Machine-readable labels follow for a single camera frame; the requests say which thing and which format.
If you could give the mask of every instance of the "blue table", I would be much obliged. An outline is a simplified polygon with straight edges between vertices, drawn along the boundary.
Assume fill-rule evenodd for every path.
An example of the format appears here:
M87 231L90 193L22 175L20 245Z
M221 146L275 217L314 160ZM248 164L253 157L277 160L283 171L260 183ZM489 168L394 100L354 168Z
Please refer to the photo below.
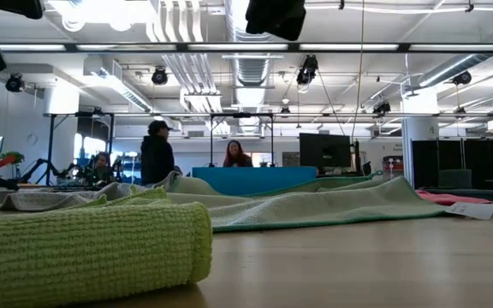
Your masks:
M315 180L317 168L193 168L192 177L205 180L219 193L239 196L265 193Z

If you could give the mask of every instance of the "paper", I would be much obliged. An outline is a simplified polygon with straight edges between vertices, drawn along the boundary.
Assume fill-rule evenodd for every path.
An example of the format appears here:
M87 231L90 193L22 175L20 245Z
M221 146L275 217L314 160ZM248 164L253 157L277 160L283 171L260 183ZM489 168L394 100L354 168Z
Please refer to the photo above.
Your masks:
M493 214L493 204L456 202L454 205L450 205L445 211L450 214L488 220Z

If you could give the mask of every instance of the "black cap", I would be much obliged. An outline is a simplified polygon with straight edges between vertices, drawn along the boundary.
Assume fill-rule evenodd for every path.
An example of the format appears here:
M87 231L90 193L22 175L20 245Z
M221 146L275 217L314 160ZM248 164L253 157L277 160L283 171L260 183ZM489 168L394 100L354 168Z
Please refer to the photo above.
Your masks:
M164 128L168 131L171 131L172 129L167 125L167 122L165 121L153 121L150 123L150 125L147 127L147 132L149 134L155 134L157 133L161 128Z

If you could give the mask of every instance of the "wooden table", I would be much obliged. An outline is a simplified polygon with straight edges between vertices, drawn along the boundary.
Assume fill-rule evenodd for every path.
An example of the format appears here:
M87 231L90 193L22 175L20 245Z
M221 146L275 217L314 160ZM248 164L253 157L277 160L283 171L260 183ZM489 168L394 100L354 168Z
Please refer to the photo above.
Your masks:
M491 307L493 218L216 234L211 275L86 307Z

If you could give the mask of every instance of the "person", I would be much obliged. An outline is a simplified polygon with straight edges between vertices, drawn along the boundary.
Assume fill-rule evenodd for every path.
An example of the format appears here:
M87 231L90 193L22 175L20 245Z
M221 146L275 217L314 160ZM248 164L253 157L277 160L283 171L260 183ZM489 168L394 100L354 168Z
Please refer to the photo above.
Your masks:
M153 121L147 129L141 147L142 183L155 184L175 169L172 146L167 141L170 128L165 121Z
M94 174L99 181L104 181L106 184L116 180L110 167L110 155L108 155L108 153L99 152L99 154L96 155Z
M252 167L252 159L243 152L239 141L229 141L223 167Z

